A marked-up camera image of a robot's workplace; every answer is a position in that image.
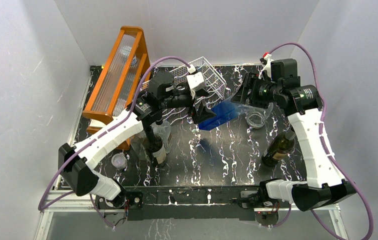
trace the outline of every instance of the white wire basket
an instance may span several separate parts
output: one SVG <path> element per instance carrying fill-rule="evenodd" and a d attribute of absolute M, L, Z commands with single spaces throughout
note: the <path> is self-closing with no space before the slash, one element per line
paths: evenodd
<path fill-rule="evenodd" d="M 210 93 L 207 98 L 210 98 L 214 95 L 217 95 L 219 98 L 218 100 L 224 99 L 224 92 L 226 90 L 227 83 L 223 79 L 223 77 L 215 70 L 215 68 L 204 58 L 203 56 L 189 62 L 189 64 L 193 64 L 198 72 L 201 72 L 206 84 L 206 91 Z M 187 71 L 187 66 L 179 66 L 176 69 L 170 71 L 174 75 L 174 83 L 177 85 L 179 83 L 187 82 L 187 75 L 189 72 Z M 149 86 L 149 81 L 146 81 L 142 85 L 142 90 Z"/>

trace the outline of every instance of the black table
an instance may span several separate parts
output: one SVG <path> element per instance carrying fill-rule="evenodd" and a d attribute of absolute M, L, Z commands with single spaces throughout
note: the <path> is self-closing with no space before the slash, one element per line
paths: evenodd
<path fill-rule="evenodd" d="M 87 93 L 89 98 L 100 74 L 100 68 L 92 68 L 91 85 Z M 154 70 L 170 71 L 172 67 Z M 255 65 L 216 66 L 215 69 L 227 82 L 226 96 L 230 96 L 241 84 L 246 72 L 259 72 Z M 252 186 L 260 181 L 282 178 L 285 180 L 304 181 L 305 164 L 299 144 L 288 157 L 276 167 L 261 164 L 260 157 L 272 139 L 289 128 L 290 124 L 282 110 L 274 107 L 264 127 L 253 129 L 242 115 L 211 131 L 199 130 L 191 124 L 187 110 L 179 113 L 174 110 L 167 116 L 172 123 L 173 147 L 167 156 L 167 164 L 162 168 L 153 168 L 147 161 L 137 158 L 130 149 L 124 154 L 128 158 L 128 167 L 117 170 L 111 164 L 114 150 L 95 168 L 101 174 L 117 179 L 123 186 Z M 86 139 L 89 120 L 82 117 L 75 136 L 75 141 Z M 63 183 L 60 189 L 67 189 Z"/>

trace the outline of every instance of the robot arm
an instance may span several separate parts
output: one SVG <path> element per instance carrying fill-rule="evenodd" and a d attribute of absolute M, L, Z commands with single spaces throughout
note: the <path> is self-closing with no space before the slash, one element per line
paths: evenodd
<path fill-rule="evenodd" d="M 260 183 L 258 193 L 246 199 L 265 203 L 285 200 L 307 211 L 337 203 L 356 193 L 340 171 L 329 161 L 319 134 L 322 100 L 313 85 L 301 86 L 294 59 L 267 62 L 269 69 L 264 79 L 248 73 L 232 102 L 267 108 L 275 102 L 282 108 L 292 125 L 304 157 L 307 181 L 272 179 Z M 331 151 L 325 128 L 322 136 Z"/>
<path fill-rule="evenodd" d="M 195 123 L 215 115 L 205 108 L 203 102 L 198 109 L 194 106 L 196 97 L 208 95 L 204 90 L 205 81 L 202 74 L 193 72 L 187 76 L 187 79 L 188 82 L 175 85 L 171 73 L 157 73 L 150 80 L 147 89 L 138 96 L 134 111 L 130 115 L 128 108 L 117 119 L 89 138 L 72 147 L 66 143 L 59 148 L 58 167 L 61 167 L 73 154 L 78 153 L 61 172 L 61 176 L 77 196 L 95 194 L 111 201 L 115 207 L 122 206 L 125 203 L 126 193 L 123 186 L 116 180 L 93 170 L 107 154 L 129 137 L 161 120 L 164 109 L 189 107 L 189 113 Z M 128 119 L 118 125 L 128 115 Z"/>

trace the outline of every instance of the plastic container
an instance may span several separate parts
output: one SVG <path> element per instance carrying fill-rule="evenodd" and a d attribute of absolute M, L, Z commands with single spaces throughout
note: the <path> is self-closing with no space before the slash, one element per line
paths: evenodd
<path fill-rule="evenodd" d="M 127 158 L 122 153 L 117 153 L 112 156 L 111 163 L 118 170 L 122 170 L 127 167 Z"/>
<path fill-rule="evenodd" d="M 246 122 L 249 126 L 260 129 L 265 125 L 265 122 L 270 117 L 271 112 L 273 111 L 273 103 L 271 102 L 268 105 L 267 109 L 259 107 L 251 107 L 249 111 L 246 112 Z"/>
<path fill-rule="evenodd" d="M 206 131 L 212 130 L 219 125 L 224 124 L 231 119 L 235 119 L 239 115 L 246 113 L 251 108 L 243 104 L 231 102 L 232 97 L 233 96 L 230 96 L 220 104 L 213 107 L 211 111 L 213 111 L 216 116 L 201 122 L 199 124 L 199 129 Z"/>

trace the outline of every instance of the white enclosure wall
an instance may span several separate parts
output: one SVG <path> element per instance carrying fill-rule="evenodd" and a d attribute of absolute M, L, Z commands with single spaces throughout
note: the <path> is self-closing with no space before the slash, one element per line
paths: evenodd
<path fill-rule="evenodd" d="M 322 95 L 329 106 L 326 128 L 336 160 L 371 202 L 378 240 L 378 1 L 320 1 L 299 43 L 315 60 Z M 312 84 L 303 52 L 303 84 Z M 349 237 L 361 239 L 368 221 L 358 196 L 341 203 Z"/>
<path fill-rule="evenodd" d="M 53 1 L 0 1 L 0 240 L 33 239 L 89 65 Z"/>
<path fill-rule="evenodd" d="M 91 65 L 106 62 L 123 25 L 140 26 L 151 62 L 164 56 L 212 64 L 258 63 L 296 42 L 318 0 L 55 0 Z M 276 57 L 288 58 L 288 47 Z M 167 61 L 165 65 L 180 63 Z"/>

